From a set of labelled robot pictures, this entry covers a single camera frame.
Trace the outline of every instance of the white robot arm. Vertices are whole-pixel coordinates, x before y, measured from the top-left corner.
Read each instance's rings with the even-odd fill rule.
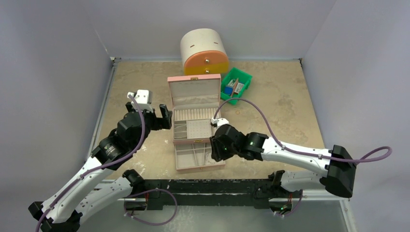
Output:
[[[300,189],[326,189],[328,192],[344,198],[350,198],[353,192],[356,164],[322,159],[329,156],[351,160],[345,148],[335,145],[332,150],[309,148],[276,141],[265,134],[251,132],[247,135],[237,131],[224,118],[212,119],[211,124],[218,127],[211,137],[212,158],[226,160],[234,155],[247,160],[277,161],[306,169],[307,171],[278,171],[275,181],[289,192]],[[295,154],[310,153],[316,157]]]
[[[138,178],[138,174],[128,176],[131,180],[122,177],[109,188],[89,195],[96,185],[132,157],[151,130],[169,130],[172,112],[160,104],[162,117],[156,117],[151,107],[152,93],[148,90],[129,92],[128,96],[132,99],[132,103],[126,104],[128,113],[118,122],[117,128],[100,141],[80,171],[55,195],[29,206],[29,211],[39,221],[37,230],[41,224],[43,232],[76,231],[92,214],[132,192],[132,178]]]

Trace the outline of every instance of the green plastic basket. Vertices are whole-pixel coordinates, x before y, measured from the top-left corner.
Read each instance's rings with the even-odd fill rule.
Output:
[[[227,95],[223,92],[223,90],[225,89],[225,86],[227,84],[229,84],[229,82],[232,79],[237,79],[239,78],[239,82],[244,84],[244,87],[242,88],[242,90],[239,92],[239,94],[234,94],[232,97],[233,98],[240,98],[243,94],[243,92],[248,89],[249,85],[250,85],[250,81],[252,80],[252,76],[247,74],[244,71],[241,71],[237,68],[232,68],[231,71],[224,77],[224,79],[222,80],[221,86],[220,86],[220,98],[223,100],[228,100],[231,98],[230,95]],[[238,102],[238,100],[232,100],[229,101],[228,103],[235,105]]]

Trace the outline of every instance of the gray wall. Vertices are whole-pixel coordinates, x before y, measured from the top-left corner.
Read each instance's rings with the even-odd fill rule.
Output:
[[[351,203],[364,232],[410,227],[409,22],[408,0],[337,0],[305,56],[325,144],[355,158],[393,147],[388,159],[358,166]]]
[[[219,32],[230,58],[303,57],[336,0],[82,0],[110,56],[179,58],[182,36]]]
[[[78,0],[0,2],[0,231],[81,167],[111,70]]]

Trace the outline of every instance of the small item in basket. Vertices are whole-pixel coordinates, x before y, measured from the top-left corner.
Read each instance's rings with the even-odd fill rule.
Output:
[[[241,92],[241,90],[243,89],[243,86],[244,86],[244,84],[238,83],[235,87],[234,93],[239,94]]]
[[[224,92],[225,94],[230,95],[231,93],[234,92],[234,88],[231,87],[231,86],[225,86],[225,89],[223,90],[223,92]]]
[[[235,86],[235,80],[231,80],[226,86],[234,87]]]
[[[236,89],[236,86],[238,85],[238,83],[239,83],[239,79],[237,78],[237,79],[235,80],[234,88],[233,88],[233,89]]]

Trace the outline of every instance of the white cylindrical container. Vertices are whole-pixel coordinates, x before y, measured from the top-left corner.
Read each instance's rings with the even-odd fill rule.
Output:
[[[226,73],[228,56],[219,34],[212,29],[196,29],[181,39],[181,56],[185,75]]]

